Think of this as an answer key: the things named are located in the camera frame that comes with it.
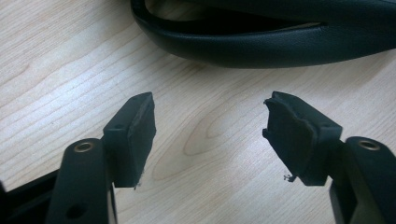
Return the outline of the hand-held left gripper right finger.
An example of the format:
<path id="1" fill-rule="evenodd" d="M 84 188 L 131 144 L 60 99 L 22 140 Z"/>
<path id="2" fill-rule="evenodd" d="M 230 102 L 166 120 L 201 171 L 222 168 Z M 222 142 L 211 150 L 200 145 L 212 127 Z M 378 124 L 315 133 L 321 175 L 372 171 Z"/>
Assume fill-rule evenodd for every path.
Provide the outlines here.
<path id="1" fill-rule="evenodd" d="M 326 183 L 330 152 L 341 145 L 343 128 L 297 96 L 274 91 L 262 131 L 276 155 L 306 186 Z"/>

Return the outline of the black leather shoe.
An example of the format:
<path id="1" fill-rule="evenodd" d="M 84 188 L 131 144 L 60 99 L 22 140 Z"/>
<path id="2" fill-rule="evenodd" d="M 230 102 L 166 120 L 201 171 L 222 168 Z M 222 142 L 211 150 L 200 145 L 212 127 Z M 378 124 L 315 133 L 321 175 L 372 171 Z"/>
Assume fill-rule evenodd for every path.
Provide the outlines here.
<path id="1" fill-rule="evenodd" d="M 213 11 L 194 21 L 162 19 L 145 0 L 130 1 L 160 48 L 217 66 L 308 66 L 396 49 L 396 0 L 189 0 Z"/>

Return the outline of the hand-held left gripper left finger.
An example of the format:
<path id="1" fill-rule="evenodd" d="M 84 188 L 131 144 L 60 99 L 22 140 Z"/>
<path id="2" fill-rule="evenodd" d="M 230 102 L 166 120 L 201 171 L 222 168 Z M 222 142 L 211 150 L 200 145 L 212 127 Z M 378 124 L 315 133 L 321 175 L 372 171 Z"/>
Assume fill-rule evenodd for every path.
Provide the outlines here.
<path id="1" fill-rule="evenodd" d="M 144 172 L 156 134 L 151 92 L 130 98 L 104 128 L 116 188 L 134 188 Z"/>

